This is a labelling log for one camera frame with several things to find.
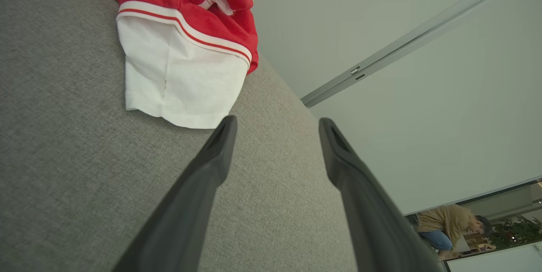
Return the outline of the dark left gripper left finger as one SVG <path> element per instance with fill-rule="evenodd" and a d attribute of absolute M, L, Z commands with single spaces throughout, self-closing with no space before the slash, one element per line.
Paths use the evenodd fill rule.
<path fill-rule="evenodd" d="M 228 177 L 238 120 L 224 117 L 135 236 L 115 272 L 195 272 L 215 194 Z"/>

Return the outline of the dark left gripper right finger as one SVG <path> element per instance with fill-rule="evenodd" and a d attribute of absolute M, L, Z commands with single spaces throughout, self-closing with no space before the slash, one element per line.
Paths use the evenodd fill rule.
<path fill-rule="evenodd" d="M 340 191 L 360 272 L 440 272 L 435 253 L 415 234 L 335 122 L 319 120 L 329 181 Z"/>

